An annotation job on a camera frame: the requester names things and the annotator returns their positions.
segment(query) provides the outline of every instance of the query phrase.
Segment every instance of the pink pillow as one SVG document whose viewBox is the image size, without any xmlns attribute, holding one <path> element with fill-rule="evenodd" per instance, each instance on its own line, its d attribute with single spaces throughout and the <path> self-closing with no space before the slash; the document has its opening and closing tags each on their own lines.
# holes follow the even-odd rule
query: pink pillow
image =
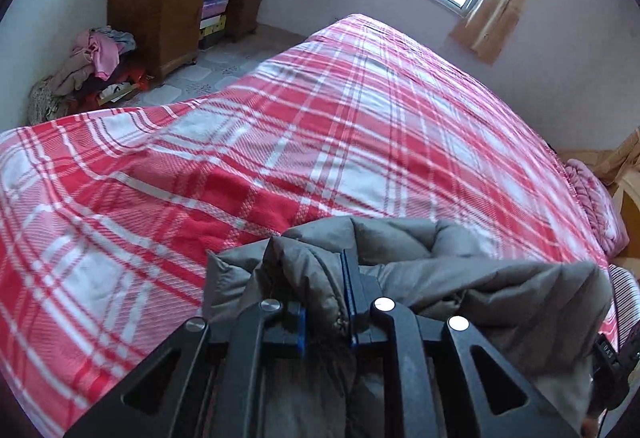
<svg viewBox="0 0 640 438">
<path fill-rule="evenodd" d="M 629 244 L 629 236 L 611 196 L 583 162 L 568 160 L 564 169 L 569 183 L 578 193 L 598 243 L 609 259 L 615 258 Z"/>
</svg>

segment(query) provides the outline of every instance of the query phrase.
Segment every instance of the tiled floor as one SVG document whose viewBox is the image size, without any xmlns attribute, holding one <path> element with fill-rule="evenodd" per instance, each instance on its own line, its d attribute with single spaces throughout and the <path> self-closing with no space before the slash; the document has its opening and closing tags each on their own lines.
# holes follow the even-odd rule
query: tiled floor
<svg viewBox="0 0 640 438">
<path fill-rule="evenodd" d="M 267 60 L 305 40 L 278 28 L 259 26 L 257 33 L 233 43 L 223 41 L 201 51 L 195 66 L 169 75 L 164 85 L 139 94 L 123 106 L 159 106 L 209 95 L 225 89 Z"/>
</svg>

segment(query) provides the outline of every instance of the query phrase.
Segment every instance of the plaid blanket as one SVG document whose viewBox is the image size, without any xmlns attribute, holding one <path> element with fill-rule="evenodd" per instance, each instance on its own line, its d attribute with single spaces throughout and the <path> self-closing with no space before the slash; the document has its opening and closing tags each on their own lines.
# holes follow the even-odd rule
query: plaid blanket
<svg viewBox="0 0 640 438">
<path fill-rule="evenodd" d="M 0 372 L 47 437 L 196 313 L 208 248 L 322 216 L 420 216 L 492 257 L 607 269 L 540 137 L 361 15 L 206 98 L 3 133 L 0 160 Z M 603 331 L 617 344 L 613 310 Z"/>
</svg>

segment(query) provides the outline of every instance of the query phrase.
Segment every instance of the pink clothing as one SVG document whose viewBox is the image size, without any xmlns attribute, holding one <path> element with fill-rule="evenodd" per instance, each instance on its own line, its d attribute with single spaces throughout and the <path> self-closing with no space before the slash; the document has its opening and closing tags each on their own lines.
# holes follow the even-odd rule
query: pink clothing
<svg viewBox="0 0 640 438">
<path fill-rule="evenodd" d="M 74 55 L 88 52 L 95 67 L 95 76 L 106 81 L 120 63 L 118 44 L 100 32 L 87 30 L 76 39 Z"/>
</svg>

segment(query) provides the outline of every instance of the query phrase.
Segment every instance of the pink box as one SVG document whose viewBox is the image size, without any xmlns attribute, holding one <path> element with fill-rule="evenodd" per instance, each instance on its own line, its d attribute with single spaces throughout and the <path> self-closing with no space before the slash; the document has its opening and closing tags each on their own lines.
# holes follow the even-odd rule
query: pink box
<svg viewBox="0 0 640 438">
<path fill-rule="evenodd" d="M 202 19 L 224 14 L 229 0 L 204 0 L 202 7 Z"/>
</svg>

